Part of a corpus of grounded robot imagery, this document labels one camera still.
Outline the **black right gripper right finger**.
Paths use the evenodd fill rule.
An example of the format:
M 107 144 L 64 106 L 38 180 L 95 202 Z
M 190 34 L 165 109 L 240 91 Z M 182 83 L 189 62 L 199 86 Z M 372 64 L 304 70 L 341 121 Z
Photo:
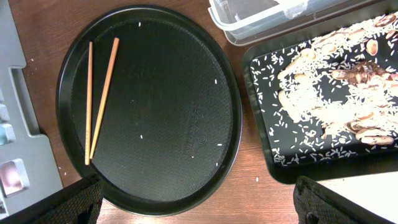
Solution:
M 299 223 L 397 223 L 397 196 L 381 184 L 360 187 L 363 178 L 316 182 L 298 177 L 294 207 Z

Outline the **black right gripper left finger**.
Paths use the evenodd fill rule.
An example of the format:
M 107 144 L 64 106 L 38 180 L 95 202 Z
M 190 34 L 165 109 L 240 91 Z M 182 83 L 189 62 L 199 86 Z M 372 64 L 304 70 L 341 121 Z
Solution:
M 96 223 L 103 203 L 103 180 L 92 174 L 1 220 L 1 223 Z

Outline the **pink plastic cup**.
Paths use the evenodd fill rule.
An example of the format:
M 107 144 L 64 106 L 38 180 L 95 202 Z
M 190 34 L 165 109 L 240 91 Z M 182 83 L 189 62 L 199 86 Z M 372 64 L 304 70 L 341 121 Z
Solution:
M 23 191 L 24 184 L 15 162 L 1 164 L 1 186 L 6 197 Z

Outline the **blue plastic cup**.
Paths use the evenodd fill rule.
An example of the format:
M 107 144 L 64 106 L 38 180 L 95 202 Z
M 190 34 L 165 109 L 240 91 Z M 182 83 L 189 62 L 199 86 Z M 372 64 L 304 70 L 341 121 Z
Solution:
M 1 123 L 0 125 L 0 145 L 6 145 L 14 142 L 16 136 L 11 124 Z

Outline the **wooden chopstick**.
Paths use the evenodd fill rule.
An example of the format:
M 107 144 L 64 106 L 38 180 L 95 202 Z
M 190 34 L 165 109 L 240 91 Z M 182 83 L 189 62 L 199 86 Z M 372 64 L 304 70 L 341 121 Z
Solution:
M 104 81 L 103 92 L 101 95 L 101 101 L 99 104 L 99 110 L 98 110 L 98 115 L 97 115 L 97 119 L 96 119 L 93 142 L 92 142 L 91 150 L 90 150 L 90 159 L 94 158 L 95 149 L 96 149 L 96 145 L 97 145 L 99 134 L 100 134 L 101 124 L 102 124 L 103 115 L 104 115 L 105 106 L 106 106 L 106 100 L 107 100 L 108 92 L 109 92 L 109 86 L 111 83 L 111 78 L 113 75 L 113 68 L 114 68 L 114 64 L 115 64 L 115 60 L 116 60 L 116 56 L 117 56 L 118 46 L 119 46 L 119 38 L 115 37 L 114 41 L 113 41 L 113 46 L 111 49 L 111 55 L 109 58 L 108 68 L 106 71 L 106 78 Z
M 90 164 L 91 149 L 91 107 L 92 107 L 92 66 L 93 66 L 93 43 L 89 42 L 88 48 L 88 72 L 86 88 L 86 131 L 85 131 L 85 164 Z

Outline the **rice and food scraps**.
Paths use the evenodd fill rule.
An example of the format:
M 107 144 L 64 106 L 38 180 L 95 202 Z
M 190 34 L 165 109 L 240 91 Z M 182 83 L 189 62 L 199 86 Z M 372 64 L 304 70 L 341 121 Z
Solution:
M 249 66 L 273 164 L 397 148 L 397 14 L 258 56 Z

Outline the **white napkin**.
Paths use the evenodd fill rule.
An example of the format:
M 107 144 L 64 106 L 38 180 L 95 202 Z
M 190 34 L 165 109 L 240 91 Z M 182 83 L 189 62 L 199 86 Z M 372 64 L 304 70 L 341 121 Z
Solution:
M 307 10 L 308 0 L 275 0 L 288 19 L 295 19 Z

